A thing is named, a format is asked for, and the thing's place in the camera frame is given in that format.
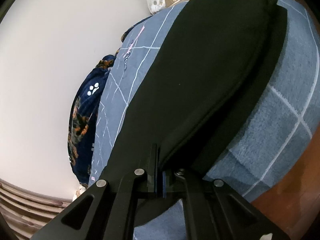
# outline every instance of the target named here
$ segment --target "wooden surface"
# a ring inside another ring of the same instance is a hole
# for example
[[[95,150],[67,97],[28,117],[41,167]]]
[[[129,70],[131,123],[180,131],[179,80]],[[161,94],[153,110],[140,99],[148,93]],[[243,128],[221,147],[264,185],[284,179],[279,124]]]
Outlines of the wooden surface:
[[[292,240],[300,239],[320,210],[320,128],[293,168],[253,201]]]
[[[19,239],[29,239],[69,204],[0,181],[0,212]]]

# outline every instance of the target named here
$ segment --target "navy blue patterned fabric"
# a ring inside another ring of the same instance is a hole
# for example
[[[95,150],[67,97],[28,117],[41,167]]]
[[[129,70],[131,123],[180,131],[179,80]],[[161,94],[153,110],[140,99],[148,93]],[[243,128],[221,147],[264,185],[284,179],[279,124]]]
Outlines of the navy blue patterned fabric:
[[[105,56],[89,73],[73,101],[69,119],[68,152],[73,173],[88,187],[100,97],[116,56]]]

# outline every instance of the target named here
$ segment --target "white wall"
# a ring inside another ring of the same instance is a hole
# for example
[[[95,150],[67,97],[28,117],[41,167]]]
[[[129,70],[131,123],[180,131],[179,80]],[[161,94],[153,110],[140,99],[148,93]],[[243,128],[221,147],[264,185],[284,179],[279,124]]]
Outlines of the white wall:
[[[67,150],[74,96],[98,61],[114,54],[146,0],[16,0],[0,24],[0,178],[72,198]]]

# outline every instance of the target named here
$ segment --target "black metal bracket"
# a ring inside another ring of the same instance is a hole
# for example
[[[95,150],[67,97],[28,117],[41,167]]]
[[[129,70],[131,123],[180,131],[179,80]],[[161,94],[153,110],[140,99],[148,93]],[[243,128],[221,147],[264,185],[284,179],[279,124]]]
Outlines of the black metal bracket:
[[[182,199],[188,240],[289,240],[221,179],[202,180],[191,170],[158,170],[156,145],[148,166],[119,181],[100,176],[79,198],[34,234],[32,240],[132,240],[138,199]]]

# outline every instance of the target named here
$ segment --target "bed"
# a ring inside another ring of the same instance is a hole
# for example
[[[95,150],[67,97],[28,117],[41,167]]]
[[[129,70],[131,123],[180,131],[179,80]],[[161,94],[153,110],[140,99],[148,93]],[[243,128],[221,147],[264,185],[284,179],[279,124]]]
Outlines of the bed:
[[[127,106],[186,3],[160,11],[137,25],[124,40],[100,100],[89,185],[107,164]],[[292,168],[320,120],[319,36],[302,5],[294,0],[278,0],[278,5],[288,10],[288,25],[276,69],[246,124],[204,177],[222,178],[250,202]],[[131,55],[125,63],[130,45]],[[179,202],[135,229],[138,240],[183,239],[184,234]]]

